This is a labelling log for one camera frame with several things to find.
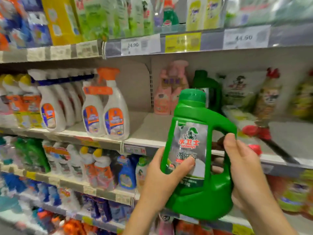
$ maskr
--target blue detergent bottle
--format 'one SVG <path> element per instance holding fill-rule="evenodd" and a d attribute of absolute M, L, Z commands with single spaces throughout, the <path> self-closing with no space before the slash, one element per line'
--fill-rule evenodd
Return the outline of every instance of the blue detergent bottle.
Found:
<path fill-rule="evenodd" d="M 136 188 L 135 169 L 129 158 L 121 155 L 117 158 L 117 162 L 122 165 L 122 169 L 118 174 L 118 183 L 125 189 Z"/>

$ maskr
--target hand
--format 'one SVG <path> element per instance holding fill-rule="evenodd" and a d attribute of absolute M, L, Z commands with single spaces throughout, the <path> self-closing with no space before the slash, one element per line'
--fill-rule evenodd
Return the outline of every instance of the hand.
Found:
<path fill-rule="evenodd" d="M 171 174 L 160 170 L 164 147 L 159 148 L 150 162 L 145 184 L 138 203 L 144 203 L 153 213 L 160 212 L 179 182 L 194 167 L 195 159 L 188 157 Z"/>
<path fill-rule="evenodd" d="M 246 144 L 236 140 L 232 133 L 225 136 L 224 148 L 231 162 L 234 204 L 243 212 L 258 206 L 276 204 L 257 154 Z"/>

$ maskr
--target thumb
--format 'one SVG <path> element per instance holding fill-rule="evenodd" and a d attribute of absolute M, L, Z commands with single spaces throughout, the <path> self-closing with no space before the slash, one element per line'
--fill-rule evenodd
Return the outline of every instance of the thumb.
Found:
<path fill-rule="evenodd" d="M 177 184 L 185 177 L 188 172 L 194 167 L 195 159 L 192 156 L 186 158 L 171 174 L 170 177 L 173 178 Z"/>

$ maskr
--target yellow package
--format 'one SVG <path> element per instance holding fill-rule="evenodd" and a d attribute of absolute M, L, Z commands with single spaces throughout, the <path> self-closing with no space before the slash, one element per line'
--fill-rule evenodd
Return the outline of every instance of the yellow package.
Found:
<path fill-rule="evenodd" d="M 82 42 L 71 0 L 42 0 L 53 45 Z"/>

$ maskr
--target orange spray nozzle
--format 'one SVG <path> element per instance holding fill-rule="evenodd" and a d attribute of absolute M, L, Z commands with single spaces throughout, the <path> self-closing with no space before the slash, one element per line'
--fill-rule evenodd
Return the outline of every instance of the orange spray nozzle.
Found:
<path fill-rule="evenodd" d="M 97 68 L 99 74 L 99 83 L 104 80 L 115 80 L 117 74 L 119 74 L 118 68 Z"/>

